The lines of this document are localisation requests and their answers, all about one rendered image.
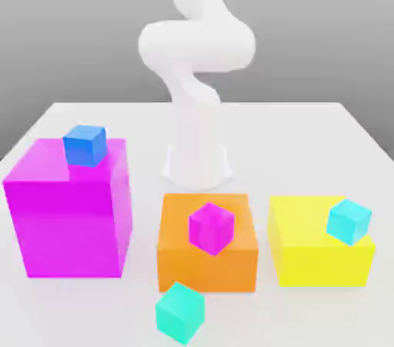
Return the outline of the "small magenta cube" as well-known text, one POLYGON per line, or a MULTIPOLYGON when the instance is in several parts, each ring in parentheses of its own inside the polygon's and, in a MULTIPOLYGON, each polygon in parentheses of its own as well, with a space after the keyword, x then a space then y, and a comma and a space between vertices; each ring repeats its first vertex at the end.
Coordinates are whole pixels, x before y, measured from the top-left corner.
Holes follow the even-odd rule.
POLYGON ((235 215, 211 202, 189 216, 189 242, 210 255, 218 255, 232 240, 235 215))

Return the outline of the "small blue cube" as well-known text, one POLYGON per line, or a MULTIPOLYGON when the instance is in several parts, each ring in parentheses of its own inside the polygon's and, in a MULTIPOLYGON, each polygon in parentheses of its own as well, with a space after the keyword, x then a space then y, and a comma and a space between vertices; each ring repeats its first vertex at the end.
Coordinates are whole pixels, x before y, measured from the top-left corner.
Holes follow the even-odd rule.
POLYGON ((69 165, 96 167, 108 152, 102 126, 76 125, 62 137, 69 165))

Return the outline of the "small turquoise cube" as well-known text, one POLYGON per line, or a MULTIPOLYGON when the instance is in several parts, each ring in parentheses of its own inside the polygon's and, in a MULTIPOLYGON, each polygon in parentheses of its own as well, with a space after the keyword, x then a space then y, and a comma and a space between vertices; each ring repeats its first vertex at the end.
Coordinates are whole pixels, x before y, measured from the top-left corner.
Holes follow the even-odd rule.
POLYGON ((155 305, 157 329, 187 345, 205 321, 205 297, 175 282, 155 305))

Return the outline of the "small cyan cube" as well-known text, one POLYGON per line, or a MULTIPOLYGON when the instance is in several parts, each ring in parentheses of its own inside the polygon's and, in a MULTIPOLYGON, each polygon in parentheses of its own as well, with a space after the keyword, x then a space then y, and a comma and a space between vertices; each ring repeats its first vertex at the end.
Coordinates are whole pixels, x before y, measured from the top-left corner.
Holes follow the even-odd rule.
POLYGON ((326 232, 347 245, 355 245, 368 232, 372 210, 343 199, 329 210, 326 232))

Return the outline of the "large orange box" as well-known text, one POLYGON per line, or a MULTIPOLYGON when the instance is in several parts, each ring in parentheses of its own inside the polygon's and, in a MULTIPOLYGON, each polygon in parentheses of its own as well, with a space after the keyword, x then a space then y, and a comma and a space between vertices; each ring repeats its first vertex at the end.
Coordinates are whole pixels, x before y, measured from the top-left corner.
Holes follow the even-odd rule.
POLYGON ((259 246, 249 207, 242 193, 167 193, 157 244, 159 291, 180 282, 198 292, 253 292, 259 246), (235 216, 233 240, 217 255, 189 242, 189 216, 211 202, 235 216))

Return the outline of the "large yellow box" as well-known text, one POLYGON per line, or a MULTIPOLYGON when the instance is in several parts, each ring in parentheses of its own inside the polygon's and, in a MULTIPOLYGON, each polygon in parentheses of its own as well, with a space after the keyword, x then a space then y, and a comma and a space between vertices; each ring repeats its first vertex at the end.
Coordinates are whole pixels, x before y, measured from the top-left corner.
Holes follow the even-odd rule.
POLYGON ((277 279, 285 287, 359 287, 367 283, 376 245, 368 233, 347 245, 326 232, 338 195, 274 195, 267 233, 277 279))

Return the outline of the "large magenta box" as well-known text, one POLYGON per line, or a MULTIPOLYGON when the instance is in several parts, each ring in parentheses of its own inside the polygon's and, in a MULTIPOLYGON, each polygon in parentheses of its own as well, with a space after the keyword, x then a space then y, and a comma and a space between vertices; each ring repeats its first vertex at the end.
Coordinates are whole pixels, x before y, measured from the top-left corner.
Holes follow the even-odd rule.
POLYGON ((132 233, 126 141, 107 146, 98 166, 74 166, 60 138, 41 138, 4 179, 29 277, 122 276, 132 233))

